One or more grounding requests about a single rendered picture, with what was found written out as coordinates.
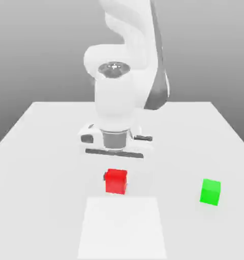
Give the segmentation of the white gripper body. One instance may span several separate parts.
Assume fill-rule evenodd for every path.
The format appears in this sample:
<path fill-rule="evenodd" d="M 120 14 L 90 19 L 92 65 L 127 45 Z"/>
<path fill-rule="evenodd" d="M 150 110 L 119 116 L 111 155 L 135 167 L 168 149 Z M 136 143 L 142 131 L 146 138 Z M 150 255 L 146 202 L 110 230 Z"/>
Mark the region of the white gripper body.
<path fill-rule="evenodd" d="M 107 164 L 143 164 L 153 156 L 152 147 L 129 147 L 121 151 L 108 151 L 104 148 L 91 148 L 85 145 L 79 146 L 79 154 L 92 161 Z"/>

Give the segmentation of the small red cube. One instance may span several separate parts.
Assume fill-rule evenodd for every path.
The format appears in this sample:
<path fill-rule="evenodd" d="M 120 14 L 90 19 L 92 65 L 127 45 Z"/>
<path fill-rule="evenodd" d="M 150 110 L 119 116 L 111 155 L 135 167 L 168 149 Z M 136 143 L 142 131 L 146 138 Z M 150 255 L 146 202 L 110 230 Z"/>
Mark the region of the small red cube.
<path fill-rule="evenodd" d="M 127 173 L 126 170 L 108 169 L 103 176 L 106 192 L 124 195 L 127 186 Z"/>

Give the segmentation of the small green cube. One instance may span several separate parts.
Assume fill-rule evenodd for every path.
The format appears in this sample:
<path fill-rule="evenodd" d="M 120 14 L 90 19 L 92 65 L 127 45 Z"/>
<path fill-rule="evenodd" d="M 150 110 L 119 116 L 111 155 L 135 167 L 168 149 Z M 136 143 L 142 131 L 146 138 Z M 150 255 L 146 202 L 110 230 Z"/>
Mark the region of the small green cube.
<path fill-rule="evenodd" d="M 221 194 L 221 183 L 219 181 L 203 179 L 200 202 L 217 206 Z"/>

